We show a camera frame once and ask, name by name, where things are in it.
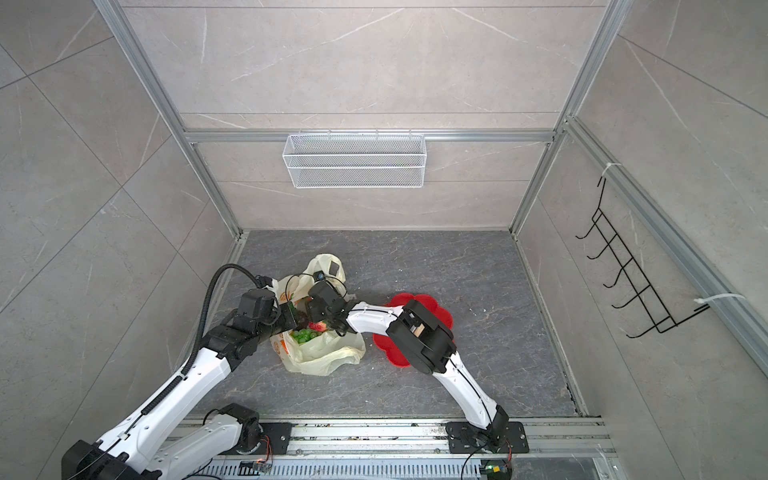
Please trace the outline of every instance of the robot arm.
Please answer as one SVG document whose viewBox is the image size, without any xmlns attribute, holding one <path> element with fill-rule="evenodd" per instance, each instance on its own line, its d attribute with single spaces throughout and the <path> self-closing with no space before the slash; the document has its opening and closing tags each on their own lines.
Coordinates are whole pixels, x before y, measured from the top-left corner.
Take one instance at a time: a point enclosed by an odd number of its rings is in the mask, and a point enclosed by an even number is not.
<svg viewBox="0 0 768 480">
<path fill-rule="evenodd" d="M 215 286 L 222 269 L 211 285 Z M 302 327 L 287 304 L 277 305 L 274 282 L 262 283 L 243 294 L 238 309 L 196 341 L 199 348 L 190 354 L 191 365 L 187 362 L 151 399 L 96 443 L 73 445 L 61 460 L 62 480 L 180 480 L 201 460 L 228 449 L 253 452 L 263 433 L 259 417 L 237 404 L 222 408 L 212 422 L 159 448 L 203 396 L 253 354 L 259 343 Z M 209 296 L 200 318 L 202 325 L 208 301 Z M 421 303 L 411 300 L 404 306 L 385 307 L 346 302 L 333 285 L 320 280 L 310 289 L 307 310 L 312 321 L 323 321 L 340 335 L 353 331 L 389 336 L 414 368 L 434 376 L 453 396 L 475 429 L 476 446 L 497 452 L 504 443 L 507 414 L 469 374 L 456 352 L 451 330 Z"/>
<path fill-rule="evenodd" d="M 387 335 L 415 369 L 434 376 L 448 390 L 476 428 L 477 446 L 501 446 L 508 415 L 469 374 L 451 330 L 421 303 L 386 307 L 346 302 L 327 280 L 315 283 L 310 298 L 307 310 L 313 322 L 322 321 L 340 334 L 352 330 Z"/>
<path fill-rule="evenodd" d="M 377 333 L 379 335 L 388 335 L 392 337 L 406 358 L 409 359 L 409 361 L 414 360 L 416 362 L 414 363 L 414 366 L 421 366 L 421 368 L 417 367 L 420 372 L 431 374 L 445 387 L 446 390 L 448 390 L 454 400 L 462 408 L 464 416 L 469 423 L 480 429 L 488 428 L 493 423 L 493 419 L 497 412 L 496 402 L 486 395 L 480 385 L 478 385 L 475 379 L 472 378 L 472 375 L 467 371 L 461 356 L 455 351 L 455 347 L 450 347 L 452 341 L 450 343 L 446 341 L 447 336 L 442 337 L 443 342 L 448 346 L 447 350 L 453 350 L 453 352 L 447 357 L 445 362 L 438 361 L 435 364 L 418 359 L 418 356 L 414 352 L 414 347 L 412 346 L 413 341 L 409 341 L 412 340 L 410 336 L 412 334 L 412 337 L 418 340 L 421 336 L 425 336 L 425 333 L 428 332 L 428 327 L 423 326 L 424 324 L 422 324 L 419 326 L 402 328 L 401 325 L 405 324 L 397 323 L 401 316 L 408 315 L 409 306 L 411 308 L 418 309 L 421 307 L 421 309 L 424 309 L 420 303 L 413 300 L 409 305 L 395 307 L 373 306 L 365 302 L 360 302 L 349 311 L 346 322 L 350 329 L 357 333 Z M 419 341 L 419 344 L 415 345 L 415 348 L 418 349 L 421 345 L 423 344 Z"/>
</svg>

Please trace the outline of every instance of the red plate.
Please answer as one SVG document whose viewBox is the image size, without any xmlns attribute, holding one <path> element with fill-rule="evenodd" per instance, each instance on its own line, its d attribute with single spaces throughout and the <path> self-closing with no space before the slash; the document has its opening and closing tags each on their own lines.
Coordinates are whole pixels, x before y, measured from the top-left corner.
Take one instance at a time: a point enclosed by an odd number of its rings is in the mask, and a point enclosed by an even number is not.
<svg viewBox="0 0 768 480">
<path fill-rule="evenodd" d="M 421 303 L 424 307 L 426 307 L 427 310 L 434 313 L 435 316 L 449 329 L 453 328 L 453 317 L 451 314 L 448 312 L 448 310 L 442 308 L 437 303 L 437 300 L 429 295 L 411 295 L 410 293 L 398 293 L 395 295 L 395 298 L 393 298 L 392 301 L 387 303 L 385 306 L 401 306 L 405 305 L 413 299 Z M 411 366 L 411 364 L 408 363 L 408 360 L 406 360 L 406 356 L 400 352 L 400 350 L 395 346 L 395 343 L 388 336 L 374 334 L 373 342 L 380 349 L 384 350 L 386 353 L 386 358 L 394 366 L 398 366 L 402 369 L 407 366 Z"/>
</svg>

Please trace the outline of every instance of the wire basket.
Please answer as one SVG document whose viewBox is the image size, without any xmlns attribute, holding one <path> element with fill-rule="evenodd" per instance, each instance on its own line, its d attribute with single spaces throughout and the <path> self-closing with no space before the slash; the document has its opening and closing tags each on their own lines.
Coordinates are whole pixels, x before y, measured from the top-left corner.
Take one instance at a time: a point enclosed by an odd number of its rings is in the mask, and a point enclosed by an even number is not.
<svg viewBox="0 0 768 480">
<path fill-rule="evenodd" d="M 294 134 L 283 159 L 296 188 L 421 187 L 421 134 Z"/>
</svg>

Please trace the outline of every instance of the white plastic bag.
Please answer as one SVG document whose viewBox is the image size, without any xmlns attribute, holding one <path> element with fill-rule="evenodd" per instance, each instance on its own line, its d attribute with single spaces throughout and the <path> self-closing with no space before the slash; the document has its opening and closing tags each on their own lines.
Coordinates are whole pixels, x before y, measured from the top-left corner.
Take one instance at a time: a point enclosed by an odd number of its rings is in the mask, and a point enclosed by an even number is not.
<svg viewBox="0 0 768 480">
<path fill-rule="evenodd" d="M 310 288 L 315 284 L 315 279 L 312 278 L 312 274 L 322 271 L 328 278 L 328 281 L 341 293 L 346 295 L 346 289 L 343 282 L 346 281 L 346 275 L 344 274 L 344 267 L 341 264 L 341 260 L 336 255 L 331 253 L 321 253 L 317 257 L 310 260 L 310 264 L 306 266 L 306 269 L 302 273 L 296 275 L 289 275 L 277 282 L 277 298 L 280 299 L 280 303 L 285 303 L 290 298 L 294 305 L 296 302 L 307 296 L 310 292 Z"/>
<path fill-rule="evenodd" d="M 272 348 L 289 372 L 328 376 L 345 364 L 357 365 L 366 354 L 366 341 L 359 333 L 338 336 L 329 330 L 301 345 L 288 332 L 271 338 Z"/>
<path fill-rule="evenodd" d="M 306 275 L 289 275 L 277 283 L 280 303 L 290 300 L 296 305 L 307 296 L 315 284 L 311 276 L 320 270 L 339 293 L 346 296 L 346 288 L 343 285 L 346 276 L 341 260 L 330 253 L 321 253 L 307 265 L 303 271 Z M 357 365 L 366 354 L 366 342 L 358 333 L 338 336 L 330 330 L 309 342 L 299 344 L 290 332 L 283 332 L 273 336 L 270 341 L 289 372 L 305 375 L 328 376 L 341 365 Z"/>
</svg>

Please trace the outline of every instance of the aluminum rail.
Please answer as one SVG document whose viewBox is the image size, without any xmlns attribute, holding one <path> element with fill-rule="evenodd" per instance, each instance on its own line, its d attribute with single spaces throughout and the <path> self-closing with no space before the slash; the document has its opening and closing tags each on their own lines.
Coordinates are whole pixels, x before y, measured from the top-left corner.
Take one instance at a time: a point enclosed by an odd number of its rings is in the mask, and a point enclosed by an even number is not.
<svg viewBox="0 0 768 480">
<path fill-rule="evenodd" d="M 276 460 L 350 460 L 374 458 L 466 458 L 449 453 L 446 422 L 465 419 L 297 419 L 262 418 L 260 422 L 291 422 L 293 430 L 287 455 Z M 530 453 L 516 458 L 610 458 L 613 442 L 602 419 L 583 417 L 522 418 Z M 168 441 L 200 428 L 202 417 L 189 415 Z M 506 458 L 507 453 L 473 455 L 473 458 Z M 256 455 L 220 455 L 219 460 L 258 459 Z"/>
<path fill-rule="evenodd" d="M 427 141 L 552 141 L 554 132 L 544 129 L 444 130 L 444 129 L 331 129 L 331 130 L 187 130 L 187 141 L 203 142 L 285 142 L 292 134 L 420 134 Z"/>
</svg>

